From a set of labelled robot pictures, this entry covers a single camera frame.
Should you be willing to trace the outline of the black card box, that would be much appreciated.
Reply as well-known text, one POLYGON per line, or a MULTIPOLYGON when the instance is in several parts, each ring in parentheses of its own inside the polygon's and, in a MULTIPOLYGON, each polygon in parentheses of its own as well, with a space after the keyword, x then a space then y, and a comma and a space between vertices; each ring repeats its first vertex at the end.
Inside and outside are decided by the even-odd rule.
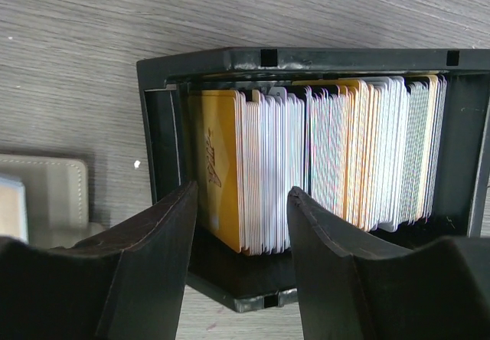
POLYGON ((192 179, 186 99, 193 90, 264 89, 297 80, 443 75, 448 82, 433 213, 393 233, 370 234, 322 218, 323 231, 358 257, 379 260, 451 236, 477 237, 489 178, 489 52, 486 49, 228 47, 137 64, 152 198, 192 179))

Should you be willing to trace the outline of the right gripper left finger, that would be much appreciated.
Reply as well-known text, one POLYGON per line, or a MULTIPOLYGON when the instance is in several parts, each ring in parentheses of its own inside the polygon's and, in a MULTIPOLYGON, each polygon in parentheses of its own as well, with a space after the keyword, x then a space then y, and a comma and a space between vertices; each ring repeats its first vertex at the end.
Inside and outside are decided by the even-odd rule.
POLYGON ((70 248, 1 239, 3 339, 173 339, 198 207, 190 181, 70 248))

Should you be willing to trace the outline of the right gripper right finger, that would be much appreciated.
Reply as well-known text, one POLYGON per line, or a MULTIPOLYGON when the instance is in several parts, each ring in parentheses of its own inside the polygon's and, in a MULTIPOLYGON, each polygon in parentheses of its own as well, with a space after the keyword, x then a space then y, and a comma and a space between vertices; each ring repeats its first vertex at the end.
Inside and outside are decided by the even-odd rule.
POLYGON ((410 250, 325 210, 301 188, 287 218, 307 339, 487 339, 489 240, 410 250))

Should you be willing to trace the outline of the grey leather card holder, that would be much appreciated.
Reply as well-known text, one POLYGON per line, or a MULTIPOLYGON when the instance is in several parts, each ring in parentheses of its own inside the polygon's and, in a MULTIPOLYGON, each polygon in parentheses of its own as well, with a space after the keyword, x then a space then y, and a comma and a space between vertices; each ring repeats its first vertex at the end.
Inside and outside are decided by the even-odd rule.
POLYGON ((78 159, 1 155, 1 235, 72 247, 103 231, 89 221, 88 171, 78 159))

